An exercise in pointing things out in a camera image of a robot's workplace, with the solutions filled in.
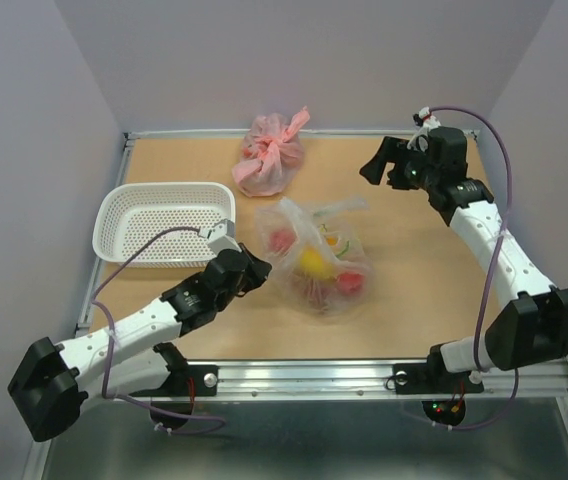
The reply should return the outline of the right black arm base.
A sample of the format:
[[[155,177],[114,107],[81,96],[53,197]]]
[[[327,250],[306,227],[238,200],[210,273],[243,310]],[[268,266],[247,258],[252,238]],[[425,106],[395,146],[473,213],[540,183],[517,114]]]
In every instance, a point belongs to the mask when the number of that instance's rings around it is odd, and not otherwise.
[[[400,396],[423,396],[426,419],[450,429],[461,427],[467,410],[466,397],[484,392],[482,379],[473,379],[470,372],[450,373],[431,368],[426,362],[394,365],[384,386]]]

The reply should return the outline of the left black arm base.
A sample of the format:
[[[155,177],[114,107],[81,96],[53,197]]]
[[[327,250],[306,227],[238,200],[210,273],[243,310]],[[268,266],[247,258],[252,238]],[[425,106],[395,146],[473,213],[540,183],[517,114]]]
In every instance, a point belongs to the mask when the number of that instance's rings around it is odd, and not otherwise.
[[[189,364],[170,372],[159,387],[129,394],[139,403],[149,405],[149,415],[156,431],[173,435],[203,435],[226,425],[221,417],[196,413],[198,398],[217,395],[219,367],[214,364]]]

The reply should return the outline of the clear plastic fruit bag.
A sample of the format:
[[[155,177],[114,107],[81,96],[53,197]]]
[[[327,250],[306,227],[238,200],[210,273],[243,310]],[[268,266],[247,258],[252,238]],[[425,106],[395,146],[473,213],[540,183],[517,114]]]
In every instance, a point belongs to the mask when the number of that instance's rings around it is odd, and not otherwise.
[[[373,265],[346,214],[367,208],[361,197],[323,205],[283,197],[256,210],[255,229],[272,265],[269,279],[284,299],[319,315],[363,301]]]

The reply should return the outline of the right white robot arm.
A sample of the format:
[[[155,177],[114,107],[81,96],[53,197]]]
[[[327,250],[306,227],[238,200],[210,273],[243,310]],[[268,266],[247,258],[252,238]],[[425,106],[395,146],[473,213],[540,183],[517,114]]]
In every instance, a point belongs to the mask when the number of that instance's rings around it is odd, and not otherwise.
[[[508,231],[489,188],[467,172],[467,139],[452,127],[409,140],[387,136],[360,170],[372,185],[425,191],[497,292],[500,313],[488,329],[432,347],[424,378],[436,390],[448,389],[464,373],[509,371],[568,355],[568,288],[535,267]]]

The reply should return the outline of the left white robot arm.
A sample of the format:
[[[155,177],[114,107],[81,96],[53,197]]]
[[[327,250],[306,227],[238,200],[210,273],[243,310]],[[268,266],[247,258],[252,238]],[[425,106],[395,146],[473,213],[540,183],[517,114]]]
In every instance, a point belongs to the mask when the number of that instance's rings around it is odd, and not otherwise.
[[[106,401],[145,408],[157,429],[183,433],[204,423],[203,433],[223,428],[219,416],[198,416],[187,404],[161,410],[138,394],[192,396],[203,387],[203,369],[191,368],[174,340],[212,322],[235,298],[263,285],[270,263],[243,244],[221,250],[205,268],[146,306],[88,335],[53,343],[41,338],[26,350],[7,391],[36,442],[68,430],[81,414]]]

